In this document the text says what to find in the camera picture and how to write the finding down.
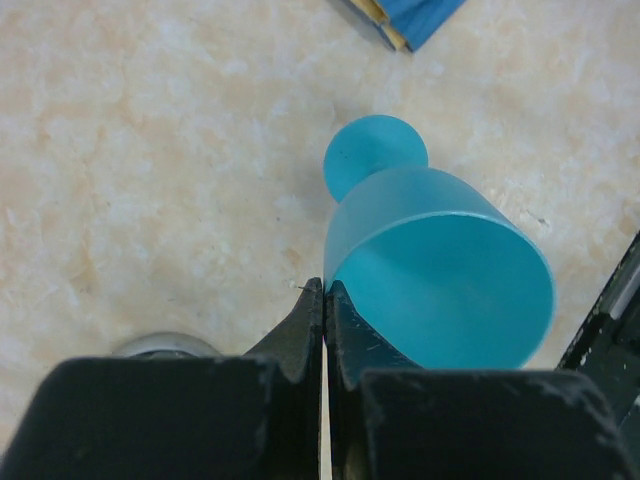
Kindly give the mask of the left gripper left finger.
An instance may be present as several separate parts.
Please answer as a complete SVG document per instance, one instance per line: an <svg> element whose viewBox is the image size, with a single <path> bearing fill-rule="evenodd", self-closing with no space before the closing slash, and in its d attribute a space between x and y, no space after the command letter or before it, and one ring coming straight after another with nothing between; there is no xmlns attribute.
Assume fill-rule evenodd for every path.
<svg viewBox="0 0 640 480"><path fill-rule="evenodd" d="M5 479L315 479L323 287L240 356L85 357L41 382Z"/></svg>

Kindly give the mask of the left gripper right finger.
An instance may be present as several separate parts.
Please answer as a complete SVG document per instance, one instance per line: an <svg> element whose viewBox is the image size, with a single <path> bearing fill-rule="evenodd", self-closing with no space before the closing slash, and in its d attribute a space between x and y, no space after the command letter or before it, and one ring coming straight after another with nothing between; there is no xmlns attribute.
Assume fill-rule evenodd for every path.
<svg viewBox="0 0 640 480"><path fill-rule="evenodd" d="M336 479L635 479L602 393L568 370L429 370L324 298Z"/></svg>

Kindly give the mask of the blue wine glass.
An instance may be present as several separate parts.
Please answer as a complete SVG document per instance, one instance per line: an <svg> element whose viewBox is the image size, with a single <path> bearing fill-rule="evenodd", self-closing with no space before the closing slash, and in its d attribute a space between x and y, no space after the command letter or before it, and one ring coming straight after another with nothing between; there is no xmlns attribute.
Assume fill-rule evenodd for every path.
<svg viewBox="0 0 640 480"><path fill-rule="evenodd" d="M323 163L336 201L326 287L426 368L524 366L549 332L554 278L539 248L481 193L433 168L405 121L369 115L340 129Z"/></svg>

